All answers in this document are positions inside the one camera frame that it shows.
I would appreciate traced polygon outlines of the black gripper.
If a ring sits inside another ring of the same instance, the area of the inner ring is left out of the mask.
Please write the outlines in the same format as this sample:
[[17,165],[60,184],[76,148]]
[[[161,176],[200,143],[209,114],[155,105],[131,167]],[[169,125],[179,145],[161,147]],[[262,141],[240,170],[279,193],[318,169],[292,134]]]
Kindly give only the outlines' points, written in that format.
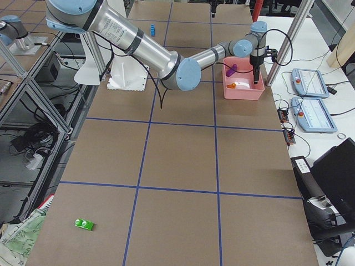
[[260,79],[260,68],[259,66],[263,63],[263,49],[253,49],[249,55],[249,62],[253,67],[253,83],[258,84]]

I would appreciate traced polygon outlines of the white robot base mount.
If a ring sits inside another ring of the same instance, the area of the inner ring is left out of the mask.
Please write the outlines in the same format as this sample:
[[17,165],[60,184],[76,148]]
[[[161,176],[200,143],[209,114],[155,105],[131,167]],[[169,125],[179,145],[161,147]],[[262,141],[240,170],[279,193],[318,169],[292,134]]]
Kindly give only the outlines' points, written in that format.
[[148,78],[146,65],[133,57],[115,56],[107,83],[109,90],[144,91]]

